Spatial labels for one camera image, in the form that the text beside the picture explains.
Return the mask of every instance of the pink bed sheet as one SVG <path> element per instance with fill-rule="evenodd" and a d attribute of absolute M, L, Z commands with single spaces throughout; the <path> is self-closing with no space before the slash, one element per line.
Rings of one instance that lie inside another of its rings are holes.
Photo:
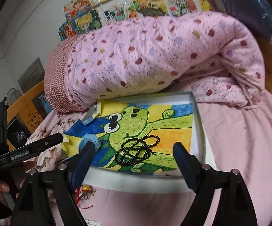
<path fill-rule="evenodd" d="M 272 220 L 272 95 L 263 94 L 258 108 L 251 110 L 211 103 L 200 103 L 198 107 L 218 169 L 240 170 L 255 207 L 258 225 L 267 226 Z M 54 112 L 43 125 L 46 130 L 52 130 L 64 125 L 63 120 L 82 116 L 84 113 L 74 113 L 73 117 L 65 115 L 59 121 Z M 42 171 L 52 169 L 53 165 L 47 164 L 54 163 L 54 158 L 48 159 Z M 195 197 L 191 192 L 164 195 L 94 189 L 95 195 L 81 204 L 93 207 L 81 209 L 81 212 L 84 218 L 96 220 L 102 226 L 178 226 Z M 205 225 L 212 224 L 219 195 L 220 191 L 216 191 Z M 57 225 L 63 225 L 55 205 L 53 211 Z"/>

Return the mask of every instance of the green dinosaur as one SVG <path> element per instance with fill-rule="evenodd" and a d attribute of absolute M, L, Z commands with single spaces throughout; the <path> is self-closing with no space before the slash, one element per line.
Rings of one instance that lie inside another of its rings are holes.
<path fill-rule="evenodd" d="M 106 124 L 104 130 L 108 133 L 110 146 L 117 151 L 124 141 L 136 137 L 143 138 L 152 130 L 192 127 L 192 114 L 172 118 L 171 116 L 173 116 L 174 113 L 175 112 L 172 109 L 165 110 L 162 113 L 162 119 L 148 122 L 148 110 L 129 106 L 123 109 L 121 113 L 110 115 L 109 119 L 111 120 L 111 123 Z M 177 168 L 173 155 L 158 152 L 154 153 L 155 155 L 151 155 L 150 158 L 143 161 L 143 163 L 172 169 Z"/>

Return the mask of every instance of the folded blanket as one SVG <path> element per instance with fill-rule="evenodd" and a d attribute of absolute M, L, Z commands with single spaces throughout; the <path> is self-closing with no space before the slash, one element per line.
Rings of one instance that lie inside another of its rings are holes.
<path fill-rule="evenodd" d="M 57 83 L 66 101 L 47 95 L 60 112 L 163 89 L 193 91 L 198 102 L 255 108 L 265 87 L 254 37 L 237 19 L 217 12 L 119 22 L 81 35 L 66 55 Z"/>

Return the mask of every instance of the dark plastic bag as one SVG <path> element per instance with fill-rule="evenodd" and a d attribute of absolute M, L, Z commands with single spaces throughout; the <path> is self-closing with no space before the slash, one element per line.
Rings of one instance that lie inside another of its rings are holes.
<path fill-rule="evenodd" d="M 272 7 L 267 0 L 208 0 L 215 11 L 241 21 L 257 37 L 272 45 Z"/>

